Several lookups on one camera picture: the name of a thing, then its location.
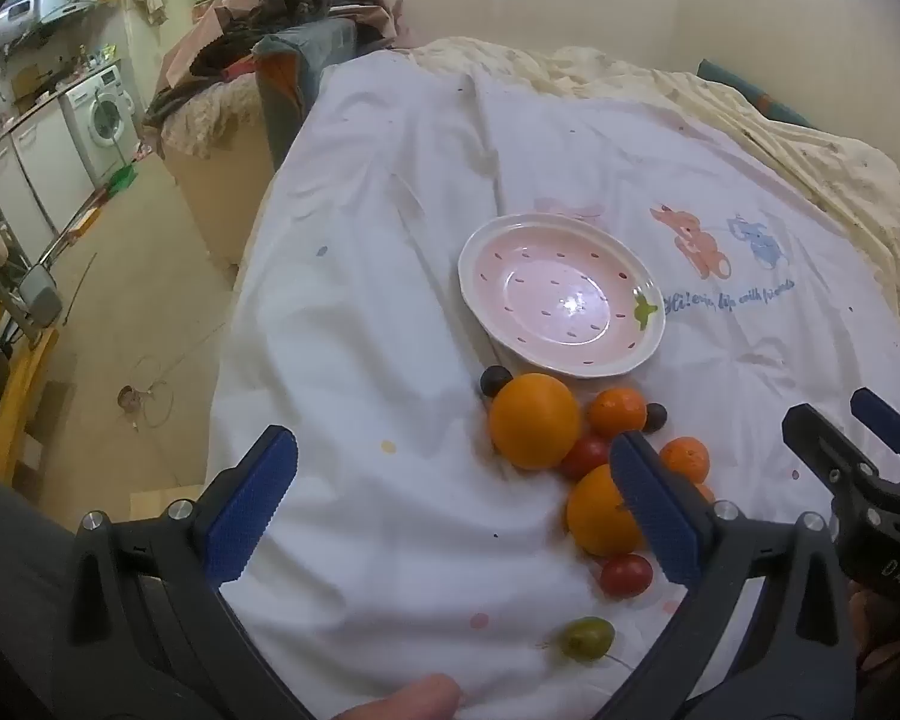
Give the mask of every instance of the washing machine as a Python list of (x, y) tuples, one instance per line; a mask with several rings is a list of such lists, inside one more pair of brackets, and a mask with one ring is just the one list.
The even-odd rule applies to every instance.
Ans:
[(101, 189), (124, 160), (133, 159), (137, 146), (133, 100), (122, 87), (120, 70), (113, 65), (80, 81), (61, 102), (80, 159)]

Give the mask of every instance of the tiled floor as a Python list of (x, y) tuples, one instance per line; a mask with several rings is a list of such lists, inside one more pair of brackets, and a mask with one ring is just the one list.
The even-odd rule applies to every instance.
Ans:
[[(89, 509), (127, 519), (130, 493), (199, 484), (205, 473), (232, 293), (160, 159), (137, 167), (130, 189), (53, 266), (66, 307), (93, 260), (50, 363), (38, 415), (43, 476), (31, 493), (71, 529)], [(117, 393), (154, 381), (165, 384), (135, 428)]]

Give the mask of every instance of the cartoon animal print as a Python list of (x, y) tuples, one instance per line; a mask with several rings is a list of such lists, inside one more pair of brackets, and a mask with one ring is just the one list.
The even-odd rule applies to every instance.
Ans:
[(736, 218), (727, 220), (727, 226), (730, 228), (730, 234), (738, 241), (747, 241), (751, 245), (751, 251), (754, 252), (756, 261), (768, 271), (776, 268), (780, 259), (787, 259), (776, 239), (772, 235), (767, 235), (766, 232), (761, 232), (767, 229), (767, 225), (751, 224), (737, 214)]
[(650, 208), (650, 214), (677, 233), (674, 244), (697, 269), (701, 278), (708, 278), (711, 274), (717, 278), (730, 278), (730, 260), (717, 248), (717, 239), (701, 230), (697, 217), (687, 211), (674, 211), (665, 205), (659, 211)]
[(566, 205), (559, 200), (554, 200), (552, 197), (540, 197), (539, 199), (535, 199), (535, 201), (533, 201), (533, 208), (538, 211), (543, 211), (545, 214), (557, 214), (562, 217), (576, 218), (578, 221), (586, 221), (595, 227), (600, 226), (599, 220), (604, 213), (604, 207), (602, 207), (602, 205), (591, 203), (590, 205), (584, 205), (583, 208), (571, 208), (569, 205)]

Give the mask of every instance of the dark purple grape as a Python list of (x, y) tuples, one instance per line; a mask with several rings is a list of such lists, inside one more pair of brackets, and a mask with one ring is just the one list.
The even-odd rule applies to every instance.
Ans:
[(667, 424), (667, 410), (659, 403), (647, 404), (647, 422), (643, 426), (643, 432), (646, 434), (656, 433), (660, 428)]
[(502, 365), (491, 365), (480, 377), (480, 392), (487, 397), (496, 397), (501, 389), (514, 381), (514, 375)]

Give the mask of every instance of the bed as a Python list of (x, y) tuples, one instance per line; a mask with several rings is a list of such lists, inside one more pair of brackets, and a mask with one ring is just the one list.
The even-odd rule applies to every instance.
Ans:
[[(900, 478), (850, 416), (858, 386), (900, 409), (899, 173), (754, 114), (719, 84), (581, 50), (438, 42), (324, 74), (251, 238), (208, 461), (208, 478), (236, 464), (271, 423), (298, 438), (298, 477), (223, 595), (316, 717), (445, 672), (463, 720), (583, 720), (682, 598), (659, 571), (634, 600), (602, 597), (562, 526), (566, 483), (492, 451), (477, 379), (528, 367), (469, 314), (456, 259), (495, 215), (581, 218), (641, 257), (667, 328), (612, 383), (666, 405), (655, 446), (709, 446), (718, 498), (828, 514), (780, 436), (806, 401)], [(610, 384), (567, 383), (581, 402)], [(699, 689), (730, 665), (756, 591)], [(586, 615), (617, 630), (591, 666), (547, 646)]]

